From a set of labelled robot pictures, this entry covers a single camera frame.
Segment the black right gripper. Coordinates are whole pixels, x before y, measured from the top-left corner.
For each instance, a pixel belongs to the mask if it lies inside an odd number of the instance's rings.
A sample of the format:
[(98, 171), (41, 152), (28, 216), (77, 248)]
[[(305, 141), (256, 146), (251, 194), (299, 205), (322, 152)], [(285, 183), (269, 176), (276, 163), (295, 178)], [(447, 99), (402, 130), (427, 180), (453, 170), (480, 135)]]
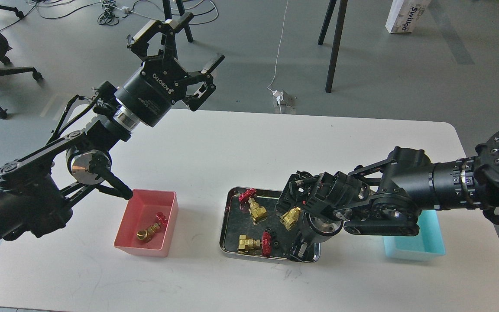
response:
[(288, 251), (289, 259), (312, 261), (315, 257), (315, 243), (325, 242), (339, 234), (343, 223), (344, 221), (328, 223), (307, 212), (301, 213), (297, 222), (298, 234)]

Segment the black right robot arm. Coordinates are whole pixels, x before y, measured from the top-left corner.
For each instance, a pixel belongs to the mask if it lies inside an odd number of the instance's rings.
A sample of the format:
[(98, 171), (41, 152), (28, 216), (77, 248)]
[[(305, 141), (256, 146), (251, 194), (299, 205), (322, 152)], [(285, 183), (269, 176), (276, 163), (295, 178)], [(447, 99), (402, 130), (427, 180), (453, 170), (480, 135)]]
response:
[(275, 205), (277, 215), (298, 207), (298, 233), (290, 255), (341, 230), (354, 235), (415, 236), (422, 211), (480, 209), (499, 225), (499, 132), (476, 147), (476, 156), (431, 162), (422, 149), (396, 147), (386, 160), (349, 174), (296, 172)]

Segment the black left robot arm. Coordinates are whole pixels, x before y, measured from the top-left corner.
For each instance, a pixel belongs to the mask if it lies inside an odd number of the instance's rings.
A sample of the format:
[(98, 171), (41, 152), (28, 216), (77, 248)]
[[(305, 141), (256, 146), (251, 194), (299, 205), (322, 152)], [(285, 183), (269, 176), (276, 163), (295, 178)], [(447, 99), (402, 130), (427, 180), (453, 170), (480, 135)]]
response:
[(92, 190), (130, 199), (133, 191), (111, 171), (110, 150), (127, 141), (140, 123), (154, 127), (176, 103), (196, 111), (214, 93), (212, 72), (224, 60), (218, 54), (202, 70), (187, 72), (175, 56), (175, 35), (194, 18), (149, 20), (127, 47), (141, 66), (115, 88), (102, 83), (89, 108), (96, 117), (86, 130), (64, 136), (58, 127), (35, 152), (0, 167), (0, 240), (25, 232), (36, 237), (62, 229), (73, 206)]

